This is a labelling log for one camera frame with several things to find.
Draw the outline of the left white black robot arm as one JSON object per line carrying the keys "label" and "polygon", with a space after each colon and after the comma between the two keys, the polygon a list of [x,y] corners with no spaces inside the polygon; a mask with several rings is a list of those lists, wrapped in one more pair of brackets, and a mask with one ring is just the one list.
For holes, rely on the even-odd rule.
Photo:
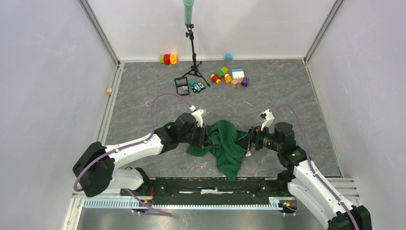
{"label": "left white black robot arm", "polygon": [[123,166],[174,150],[181,143],[208,147],[211,143],[203,122],[205,113],[203,109],[183,113],[175,122],[122,144],[104,146],[99,141],[91,143],[72,168],[77,178],[74,190],[83,191],[87,197],[98,196],[105,190],[124,188],[134,190],[138,195],[147,194],[150,181],[145,172],[141,169],[125,170]]}

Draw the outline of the green cloth garment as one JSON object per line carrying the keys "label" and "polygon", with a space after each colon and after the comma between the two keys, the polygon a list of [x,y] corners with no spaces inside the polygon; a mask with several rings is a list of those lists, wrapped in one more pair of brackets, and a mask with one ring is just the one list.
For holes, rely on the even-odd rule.
{"label": "green cloth garment", "polygon": [[211,145],[198,148],[190,145],[186,153],[194,157],[203,157],[211,153],[216,159],[216,167],[229,181],[235,181],[246,150],[239,146],[236,141],[243,138],[247,133],[238,130],[236,126],[227,120],[219,120],[207,126],[208,137]]}

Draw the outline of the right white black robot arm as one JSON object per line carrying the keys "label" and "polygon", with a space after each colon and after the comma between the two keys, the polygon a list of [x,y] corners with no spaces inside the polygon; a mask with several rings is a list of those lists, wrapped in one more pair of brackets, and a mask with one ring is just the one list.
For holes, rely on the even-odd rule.
{"label": "right white black robot arm", "polygon": [[277,191],[301,201],[326,230],[371,230],[368,209],[356,206],[342,195],[318,170],[307,152],[297,145],[293,126],[279,122],[270,133],[267,127],[253,126],[243,143],[247,148],[277,152],[284,171],[277,175]]}

